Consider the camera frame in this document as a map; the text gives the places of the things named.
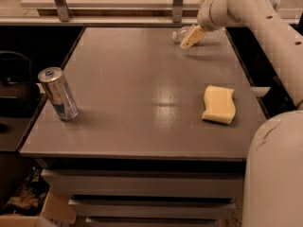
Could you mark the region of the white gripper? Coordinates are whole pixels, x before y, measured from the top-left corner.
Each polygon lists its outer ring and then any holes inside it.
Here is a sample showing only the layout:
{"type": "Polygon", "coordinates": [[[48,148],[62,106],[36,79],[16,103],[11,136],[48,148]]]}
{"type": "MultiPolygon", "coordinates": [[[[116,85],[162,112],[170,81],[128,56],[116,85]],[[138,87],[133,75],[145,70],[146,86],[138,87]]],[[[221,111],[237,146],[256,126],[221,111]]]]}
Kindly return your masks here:
{"type": "Polygon", "coordinates": [[[192,25],[180,46],[188,49],[197,44],[206,31],[215,31],[230,23],[227,0],[201,0],[197,14],[198,25],[192,25]]]}

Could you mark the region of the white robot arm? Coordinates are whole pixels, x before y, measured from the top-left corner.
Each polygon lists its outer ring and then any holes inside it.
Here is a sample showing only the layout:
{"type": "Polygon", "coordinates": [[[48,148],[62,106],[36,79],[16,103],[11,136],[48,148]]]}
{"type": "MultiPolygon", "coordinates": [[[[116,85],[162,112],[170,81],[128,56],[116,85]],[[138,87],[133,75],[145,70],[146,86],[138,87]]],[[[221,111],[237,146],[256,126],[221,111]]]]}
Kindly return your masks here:
{"type": "Polygon", "coordinates": [[[181,42],[198,43],[203,34],[244,26],[269,61],[250,72],[271,87],[271,99],[288,108],[256,131],[247,155],[242,227],[303,227],[303,66],[302,35],[277,13],[280,0],[200,0],[197,25],[181,42]]]}

